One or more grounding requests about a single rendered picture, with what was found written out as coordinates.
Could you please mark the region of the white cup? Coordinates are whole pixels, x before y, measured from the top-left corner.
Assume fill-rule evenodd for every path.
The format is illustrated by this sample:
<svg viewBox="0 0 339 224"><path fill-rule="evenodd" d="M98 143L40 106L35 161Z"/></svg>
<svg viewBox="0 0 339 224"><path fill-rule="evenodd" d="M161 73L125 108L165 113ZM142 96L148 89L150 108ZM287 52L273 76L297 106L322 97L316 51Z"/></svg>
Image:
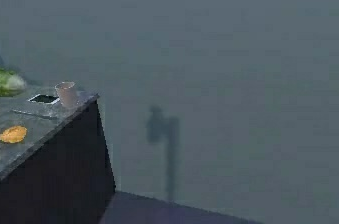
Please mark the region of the white cup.
<svg viewBox="0 0 339 224"><path fill-rule="evenodd" d="M74 82L61 82L55 86L61 104L66 108L73 108L78 103L77 91Z"/></svg>

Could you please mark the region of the dark cabinet with grey worktop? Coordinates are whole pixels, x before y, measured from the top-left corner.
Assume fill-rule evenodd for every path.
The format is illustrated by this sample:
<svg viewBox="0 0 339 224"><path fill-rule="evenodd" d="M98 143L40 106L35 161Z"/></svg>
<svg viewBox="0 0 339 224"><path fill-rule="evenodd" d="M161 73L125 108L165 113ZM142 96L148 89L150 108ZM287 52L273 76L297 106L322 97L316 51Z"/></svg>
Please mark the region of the dark cabinet with grey worktop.
<svg viewBox="0 0 339 224"><path fill-rule="evenodd" d="M0 133L24 126L17 144L0 142L0 224L99 224L115 181L98 106L98 95L80 91L78 106L66 109L29 102L51 87L32 87L0 97ZM20 110L58 117L48 120Z"/></svg>

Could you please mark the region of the grey knife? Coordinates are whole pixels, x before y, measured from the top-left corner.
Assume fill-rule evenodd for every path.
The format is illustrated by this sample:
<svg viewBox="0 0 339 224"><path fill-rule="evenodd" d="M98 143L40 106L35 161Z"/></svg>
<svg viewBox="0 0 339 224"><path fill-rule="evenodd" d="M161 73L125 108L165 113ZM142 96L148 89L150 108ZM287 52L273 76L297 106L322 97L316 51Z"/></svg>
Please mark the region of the grey knife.
<svg viewBox="0 0 339 224"><path fill-rule="evenodd" d="M35 113L30 113L30 112L25 112L25 111L20 111L20 110L14 110L14 109L11 109L10 111L13 112L13 113L16 113L16 114L23 114L23 115L27 115L27 116L33 116L33 117L48 119L48 120L58 120L59 119L58 117L54 117L54 116L40 115L40 114L35 114Z"/></svg>

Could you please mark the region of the green lettuce head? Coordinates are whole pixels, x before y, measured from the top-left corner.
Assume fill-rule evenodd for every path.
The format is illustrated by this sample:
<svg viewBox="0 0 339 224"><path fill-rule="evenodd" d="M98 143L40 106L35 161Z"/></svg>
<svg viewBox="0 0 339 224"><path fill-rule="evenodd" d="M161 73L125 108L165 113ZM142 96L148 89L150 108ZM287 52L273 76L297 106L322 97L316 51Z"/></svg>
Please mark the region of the green lettuce head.
<svg viewBox="0 0 339 224"><path fill-rule="evenodd" d="M0 68L0 97L13 97L26 90L26 81L15 71Z"/></svg>

